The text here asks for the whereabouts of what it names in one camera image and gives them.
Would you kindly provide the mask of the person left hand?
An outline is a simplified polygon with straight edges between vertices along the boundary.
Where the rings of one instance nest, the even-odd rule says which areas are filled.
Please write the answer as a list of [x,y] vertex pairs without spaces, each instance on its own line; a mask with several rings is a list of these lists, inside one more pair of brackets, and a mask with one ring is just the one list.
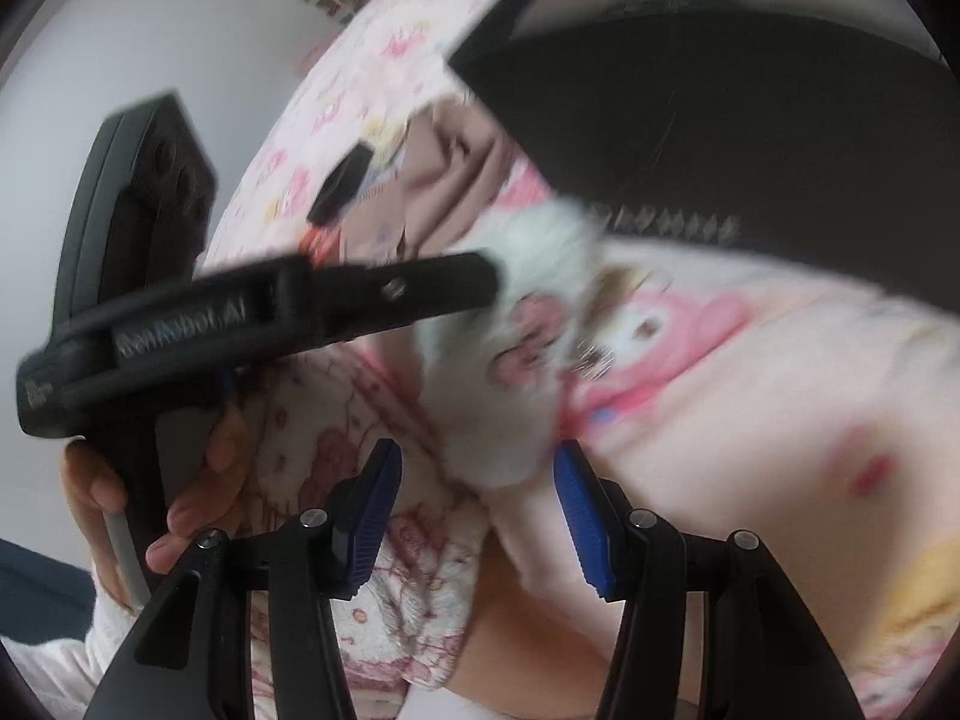
[[[244,518],[239,498],[251,458],[251,431],[241,410],[229,403],[208,438],[205,465],[169,507],[166,532],[146,550],[146,565],[153,572],[171,571],[190,541],[206,527],[235,533]],[[125,512],[127,494],[121,478],[87,442],[74,440],[65,447],[60,460],[60,481],[76,527],[91,551],[94,575],[112,600],[132,610],[132,595],[122,578],[104,520],[106,515]]]

